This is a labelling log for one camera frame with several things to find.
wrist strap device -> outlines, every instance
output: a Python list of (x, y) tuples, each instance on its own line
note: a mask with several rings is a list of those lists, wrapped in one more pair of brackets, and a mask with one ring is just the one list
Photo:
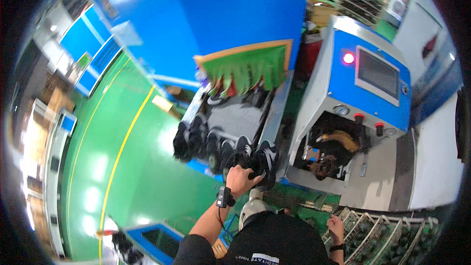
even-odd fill
[(218, 195), (216, 196), (216, 206), (225, 208), (227, 206), (233, 207), (236, 201), (232, 197), (231, 189), (227, 186), (221, 186)]
[(343, 244), (338, 245), (338, 246), (331, 246), (329, 251), (333, 252), (333, 251), (336, 251), (336, 250), (343, 250), (343, 257), (345, 258), (346, 249), (347, 249), (347, 246), (345, 245), (345, 243), (343, 243)]

red indicator light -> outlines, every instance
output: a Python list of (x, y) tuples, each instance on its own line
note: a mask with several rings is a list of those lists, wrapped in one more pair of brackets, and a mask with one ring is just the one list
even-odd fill
[(354, 61), (353, 55), (351, 53), (347, 53), (343, 56), (343, 61), (346, 63), (352, 63)]

yellow line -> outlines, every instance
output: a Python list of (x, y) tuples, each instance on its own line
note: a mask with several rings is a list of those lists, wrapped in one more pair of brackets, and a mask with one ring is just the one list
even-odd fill
[[(124, 149), (124, 145), (126, 144), (126, 141), (128, 140), (129, 134), (132, 131), (132, 128), (134, 127), (134, 124), (136, 123), (137, 119), (139, 118), (139, 115), (141, 114), (142, 109), (144, 108), (145, 104), (149, 100), (152, 91), (154, 91), (154, 87), (149, 91), (149, 94), (147, 97), (144, 99), (144, 102), (141, 104), (141, 107), (139, 108), (138, 112), (134, 116), (133, 121), (131, 122), (131, 125), (129, 126), (128, 132), (126, 133), (126, 136), (124, 137), (124, 140), (122, 141), (121, 148), (119, 149), (118, 156), (116, 157), (115, 164), (113, 165), (113, 169), (111, 170), (111, 175), (110, 179), (108, 181), (108, 187), (106, 188), (105, 192), (105, 199), (103, 200), (103, 208), (101, 209), (101, 220), (100, 220), (100, 227), (99, 229), (103, 229), (103, 220), (105, 218), (105, 209), (106, 209), (106, 201), (108, 200), (108, 194), (110, 192), (110, 187), (111, 187), (111, 181), (113, 181), (113, 176), (115, 175), (115, 170), (116, 166), (118, 165), (119, 158), (121, 157), (122, 150)], [(98, 239), (98, 257), (100, 258), (100, 263), (101, 263), (101, 238)]]
[[(119, 71), (115, 74), (113, 79), (111, 79), (111, 82), (108, 85), (108, 89), (110, 88), (111, 84), (115, 80), (116, 76), (121, 72), (121, 70), (124, 68), (124, 66), (126, 66), (126, 64), (130, 60), (131, 59), (128, 59), (127, 62), (124, 63), (123, 67), (121, 67), (121, 69), (119, 69)], [(80, 147), (82, 147), (83, 138), (85, 137), (85, 133), (87, 132), (88, 126), (90, 125), (90, 122), (91, 122), (93, 116), (95, 115), (95, 112), (97, 111), (98, 106), (101, 103), (101, 100), (103, 99), (103, 97), (105, 96), (105, 94), (107, 92), (108, 92), (108, 90), (105, 91), (105, 93), (103, 93), (103, 95), (101, 96), (100, 100), (97, 103), (97, 106), (95, 107), (95, 109), (93, 110), (93, 113), (91, 114), (91, 117), (90, 117), (89, 122), (87, 123), (87, 126), (85, 127), (85, 131), (83, 132), (82, 139), (80, 140), (79, 149), (77, 150), (77, 155), (75, 156), (74, 166), (72, 167), (72, 175), (70, 176), (69, 195), (67, 197), (67, 235), (69, 237), (69, 247), (70, 247), (71, 255), (73, 255), (74, 253), (73, 253), (73, 250), (72, 250), (72, 239), (70, 238), (70, 191), (72, 190), (72, 180), (74, 179), (75, 164), (77, 164), (77, 158), (79, 157)]]

cardboard box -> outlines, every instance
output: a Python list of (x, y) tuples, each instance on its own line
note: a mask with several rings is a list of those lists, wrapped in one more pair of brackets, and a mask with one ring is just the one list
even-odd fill
[(308, 0), (308, 9), (310, 11), (310, 21), (315, 22), (317, 26), (327, 26), (330, 15), (338, 14), (335, 7), (320, 0)]

hand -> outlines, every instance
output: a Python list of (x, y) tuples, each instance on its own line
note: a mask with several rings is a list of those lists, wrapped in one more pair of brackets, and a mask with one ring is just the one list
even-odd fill
[(327, 228), (329, 228), (329, 234), (332, 238), (333, 245), (338, 246), (343, 244), (343, 222), (336, 215), (331, 214), (330, 217), (331, 218), (327, 220)]
[(234, 199), (237, 199), (244, 193), (250, 190), (254, 185), (262, 180), (262, 176), (249, 180), (249, 174), (253, 170), (243, 169), (240, 165), (232, 167), (227, 174), (226, 186), (231, 189), (231, 194)]

